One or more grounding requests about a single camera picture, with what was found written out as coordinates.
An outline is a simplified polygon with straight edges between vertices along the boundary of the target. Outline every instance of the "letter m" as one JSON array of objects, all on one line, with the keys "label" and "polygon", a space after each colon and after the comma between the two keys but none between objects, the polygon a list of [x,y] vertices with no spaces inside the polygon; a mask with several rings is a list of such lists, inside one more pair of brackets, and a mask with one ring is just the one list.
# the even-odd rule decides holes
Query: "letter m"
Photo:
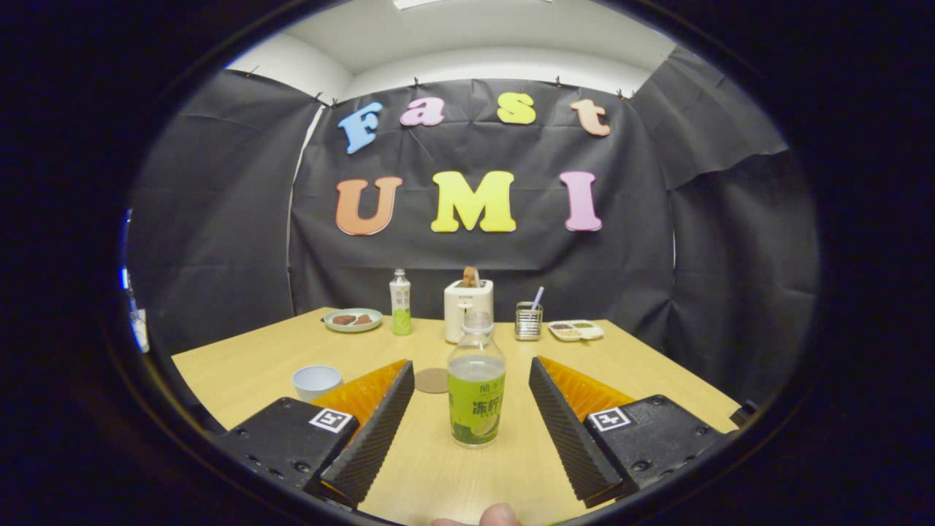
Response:
[{"label": "letter m", "polygon": [[477,192],[472,192],[461,172],[442,171],[432,178],[439,186],[439,216],[432,222],[436,232],[455,232],[458,210],[465,228],[473,230],[481,217],[481,230],[485,232],[512,232],[516,222],[510,216],[510,184],[513,174],[508,171],[490,171],[483,176]]}]

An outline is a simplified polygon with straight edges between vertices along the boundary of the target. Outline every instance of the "toaster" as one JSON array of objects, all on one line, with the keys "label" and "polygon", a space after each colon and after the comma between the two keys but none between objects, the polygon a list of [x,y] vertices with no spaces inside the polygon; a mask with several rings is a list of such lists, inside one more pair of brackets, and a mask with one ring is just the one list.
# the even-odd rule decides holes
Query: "toaster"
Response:
[{"label": "toaster", "polygon": [[445,340],[461,341],[465,313],[490,313],[494,317],[494,282],[479,280],[477,286],[464,286],[464,281],[458,280],[445,287]]}]

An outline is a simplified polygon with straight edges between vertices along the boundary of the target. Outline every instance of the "bottle cap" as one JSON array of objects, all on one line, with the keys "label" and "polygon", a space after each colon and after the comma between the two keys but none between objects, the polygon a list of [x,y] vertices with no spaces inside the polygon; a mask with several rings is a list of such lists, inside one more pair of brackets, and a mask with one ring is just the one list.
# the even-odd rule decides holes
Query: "bottle cap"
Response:
[{"label": "bottle cap", "polygon": [[466,334],[490,334],[494,331],[494,318],[490,313],[467,313],[461,330]]}]

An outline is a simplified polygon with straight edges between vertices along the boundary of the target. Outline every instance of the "coaster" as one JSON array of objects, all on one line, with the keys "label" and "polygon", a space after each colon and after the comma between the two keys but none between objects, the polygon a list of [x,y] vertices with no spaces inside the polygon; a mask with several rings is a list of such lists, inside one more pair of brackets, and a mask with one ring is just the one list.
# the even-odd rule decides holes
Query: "coaster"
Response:
[{"label": "coaster", "polygon": [[415,388],[424,393],[447,393],[448,371],[440,367],[422,369],[415,374]]}]

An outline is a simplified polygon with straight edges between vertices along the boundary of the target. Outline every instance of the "straw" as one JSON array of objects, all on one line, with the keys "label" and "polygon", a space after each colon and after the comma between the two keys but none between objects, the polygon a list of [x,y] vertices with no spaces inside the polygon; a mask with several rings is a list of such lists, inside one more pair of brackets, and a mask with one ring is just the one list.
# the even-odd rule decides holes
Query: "straw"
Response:
[{"label": "straw", "polygon": [[539,287],[539,292],[536,293],[536,299],[532,302],[532,311],[535,311],[539,307],[539,300],[542,299],[542,291],[545,290],[544,286]]}]

